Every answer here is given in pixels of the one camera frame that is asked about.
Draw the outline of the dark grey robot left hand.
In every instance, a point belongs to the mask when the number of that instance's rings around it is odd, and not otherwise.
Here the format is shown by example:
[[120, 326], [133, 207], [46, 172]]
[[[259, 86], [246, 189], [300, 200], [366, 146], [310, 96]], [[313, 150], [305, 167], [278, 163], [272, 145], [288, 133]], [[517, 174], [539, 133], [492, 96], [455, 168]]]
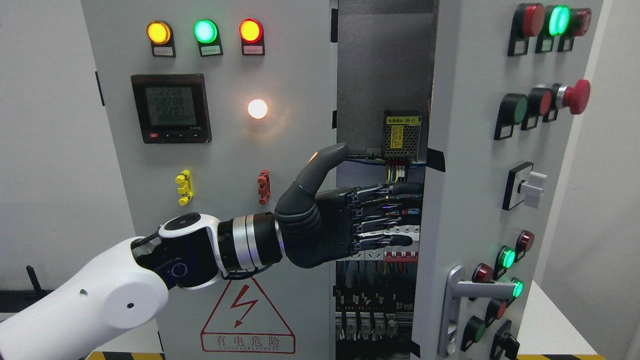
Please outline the dark grey robot left hand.
[[319, 192], [327, 173], [348, 155], [344, 142], [318, 150], [276, 204], [286, 256], [298, 267], [310, 269], [359, 251], [413, 242], [409, 235], [384, 230], [416, 221], [423, 184], [382, 183]]

